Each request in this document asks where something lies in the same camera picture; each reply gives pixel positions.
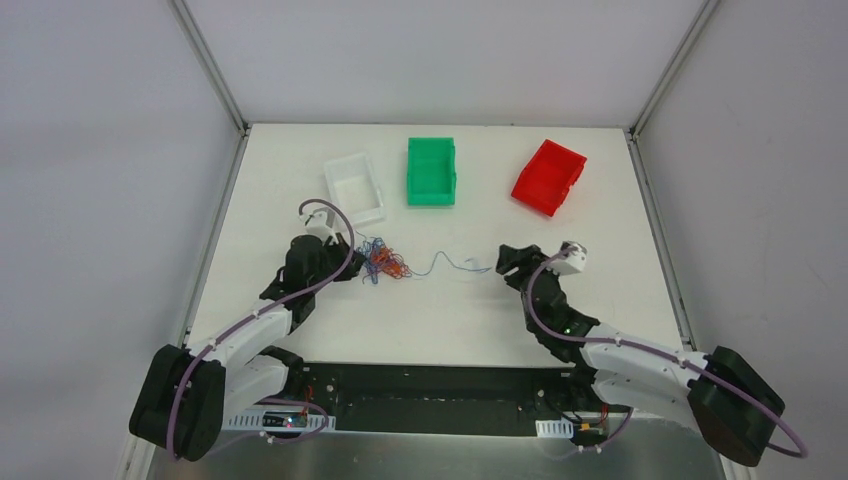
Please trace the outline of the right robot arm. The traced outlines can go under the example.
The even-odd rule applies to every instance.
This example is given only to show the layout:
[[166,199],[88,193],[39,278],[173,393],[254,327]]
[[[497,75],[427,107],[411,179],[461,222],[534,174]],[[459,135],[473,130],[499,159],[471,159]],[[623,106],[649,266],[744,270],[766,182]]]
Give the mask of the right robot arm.
[[718,346],[686,351],[627,334],[573,307],[560,284],[578,272],[586,251],[565,242],[548,256],[531,244],[498,248],[495,270],[516,290],[526,329],[554,358],[570,363],[569,400],[583,410],[599,403],[634,408],[698,434],[737,464],[757,466],[785,403],[738,352]]

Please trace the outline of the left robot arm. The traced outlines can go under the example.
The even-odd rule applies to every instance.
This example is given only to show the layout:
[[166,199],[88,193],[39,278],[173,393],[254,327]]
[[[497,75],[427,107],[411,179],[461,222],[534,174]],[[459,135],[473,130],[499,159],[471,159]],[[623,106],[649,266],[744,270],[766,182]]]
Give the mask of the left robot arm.
[[129,432],[188,461],[203,458],[234,416],[273,396],[297,402],[298,356],[276,347],[302,325],[330,282],[355,279],[365,256],[339,234],[295,237],[283,265],[242,319],[188,347],[167,344],[151,360]]

